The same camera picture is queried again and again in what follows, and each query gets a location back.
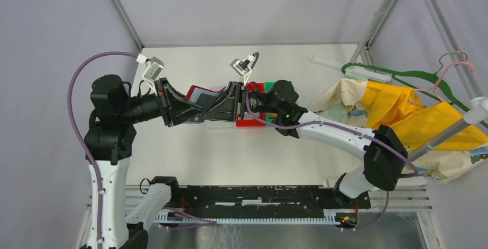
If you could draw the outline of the red leather card holder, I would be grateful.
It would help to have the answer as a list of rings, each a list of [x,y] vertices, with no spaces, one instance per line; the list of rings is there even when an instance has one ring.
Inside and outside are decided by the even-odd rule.
[[[211,87],[205,88],[196,85],[191,85],[186,96],[185,101],[192,104],[197,104],[198,102],[203,102],[206,99],[217,99],[226,91],[227,87]]]

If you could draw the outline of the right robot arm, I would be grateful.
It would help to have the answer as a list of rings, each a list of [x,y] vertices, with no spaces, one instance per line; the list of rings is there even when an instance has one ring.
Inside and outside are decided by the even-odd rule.
[[[370,129],[334,122],[298,105],[298,98],[290,81],[279,80],[266,93],[230,82],[204,118],[236,122],[246,114],[258,119],[261,113],[274,113],[269,126],[279,134],[327,144],[360,159],[362,165],[342,174],[333,187],[332,199],[340,208],[348,207],[365,191],[393,191],[410,177],[402,173],[407,152],[390,127]]]

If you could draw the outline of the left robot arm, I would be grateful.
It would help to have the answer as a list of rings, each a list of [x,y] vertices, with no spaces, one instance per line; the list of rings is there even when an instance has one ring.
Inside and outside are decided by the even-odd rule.
[[[148,232],[161,209],[176,206],[182,193],[176,177],[156,176],[130,215],[125,192],[135,124],[168,119],[162,92],[130,97],[117,75],[105,75],[92,84],[94,110],[84,142],[90,162],[96,209],[87,248],[147,248]]]

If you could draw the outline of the black credit card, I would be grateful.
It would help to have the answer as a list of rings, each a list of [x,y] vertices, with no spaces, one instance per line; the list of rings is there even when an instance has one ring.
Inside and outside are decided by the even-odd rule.
[[[196,104],[202,108],[209,109],[219,96],[220,94],[217,93],[201,93],[196,100]]]

